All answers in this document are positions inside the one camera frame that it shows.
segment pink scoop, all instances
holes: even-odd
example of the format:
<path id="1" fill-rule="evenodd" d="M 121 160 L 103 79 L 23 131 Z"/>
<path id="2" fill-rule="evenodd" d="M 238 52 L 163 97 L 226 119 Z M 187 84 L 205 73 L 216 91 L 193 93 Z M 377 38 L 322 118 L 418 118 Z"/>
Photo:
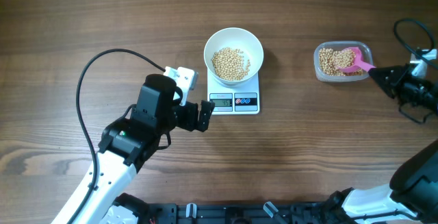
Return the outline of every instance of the pink scoop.
<path id="1" fill-rule="evenodd" d="M 359 69 L 363 69 L 368 72 L 370 69 L 376 68 L 375 66 L 363 61 L 362 52 L 358 47 L 349 47 L 346 49 L 351 49 L 356 54 L 356 58 L 352 66 L 346 67 L 344 69 L 337 67 L 340 71 L 344 73 L 353 73 Z"/>

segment scale control panel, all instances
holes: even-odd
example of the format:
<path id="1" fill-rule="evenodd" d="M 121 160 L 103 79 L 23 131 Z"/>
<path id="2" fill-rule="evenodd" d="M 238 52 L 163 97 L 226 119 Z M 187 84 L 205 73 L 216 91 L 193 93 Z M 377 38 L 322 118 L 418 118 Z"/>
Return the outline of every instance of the scale control panel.
<path id="1" fill-rule="evenodd" d="M 258 96 L 249 93 L 211 93 L 209 100 L 215 103 L 213 114 L 257 114 Z"/>

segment clear plastic container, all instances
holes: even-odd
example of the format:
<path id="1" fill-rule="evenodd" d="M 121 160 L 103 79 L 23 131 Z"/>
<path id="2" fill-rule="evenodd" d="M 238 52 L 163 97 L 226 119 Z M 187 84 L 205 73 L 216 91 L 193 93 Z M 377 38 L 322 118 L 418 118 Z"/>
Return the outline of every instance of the clear plastic container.
<path id="1" fill-rule="evenodd" d="M 315 64 L 316 78 L 318 78 L 318 80 L 323 82 L 351 82 L 351 81 L 362 80 L 369 77 L 368 73 L 365 71 L 363 75 L 358 75 L 358 76 L 330 76 L 322 71 L 320 66 L 320 57 L 319 57 L 320 49 L 326 48 L 326 49 L 333 49 L 335 51 L 341 51 L 342 49 L 348 47 L 358 47 L 362 51 L 363 61 L 373 64 L 371 50 L 367 45 L 363 44 L 362 42 L 357 42 L 357 41 L 324 42 L 315 49 L 315 53 L 313 54 L 313 63 Z"/>

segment wooden surface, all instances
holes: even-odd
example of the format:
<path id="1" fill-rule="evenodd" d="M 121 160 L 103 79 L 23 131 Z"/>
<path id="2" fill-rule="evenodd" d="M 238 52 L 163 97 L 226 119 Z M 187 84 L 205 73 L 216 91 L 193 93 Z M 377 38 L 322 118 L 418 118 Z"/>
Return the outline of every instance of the wooden surface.
<path id="1" fill-rule="evenodd" d="M 127 48 L 161 66 L 195 69 L 190 101 L 200 102 L 203 47 L 225 27 L 251 31 L 265 49 L 261 113 L 214 116 L 205 133 L 175 129 L 171 148 L 126 192 L 149 203 L 317 201 L 387 183 L 438 137 L 438 122 L 402 117 L 371 79 L 319 82 L 313 51 L 359 40 L 377 66 L 404 64 L 409 54 L 391 31 L 402 17 L 438 36 L 437 0 L 0 0 L 0 223 L 50 222 L 86 172 L 75 90 L 92 56 Z M 426 42 L 407 31 L 414 45 Z M 81 106 L 95 147 L 151 73 L 158 71 L 121 53 L 93 64 Z"/>

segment pile of beans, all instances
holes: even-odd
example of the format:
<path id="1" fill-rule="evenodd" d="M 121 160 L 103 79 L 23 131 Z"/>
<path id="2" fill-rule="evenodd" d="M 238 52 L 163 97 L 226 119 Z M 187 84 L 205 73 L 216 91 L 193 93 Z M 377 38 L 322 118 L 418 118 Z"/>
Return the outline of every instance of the pile of beans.
<path id="1" fill-rule="evenodd" d="M 244 56 L 241 53 L 243 51 L 240 49 L 231 49 L 229 47 L 215 52 L 211 61 L 216 75 L 229 81 L 242 80 L 248 75 L 251 63 L 248 59 L 244 69 Z"/>
<path id="2" fill-rule="evenodd" d="M 322 71 L 330 76 L 353 76 L 362 75 L 363 71 L 359 69 L 354 73 L 343 73 L 338 67 L 346 68 L 353 65 L 356 54 L 351 49 L 334 51 L 333 49 L 320 49 L 320 66 Z"/>

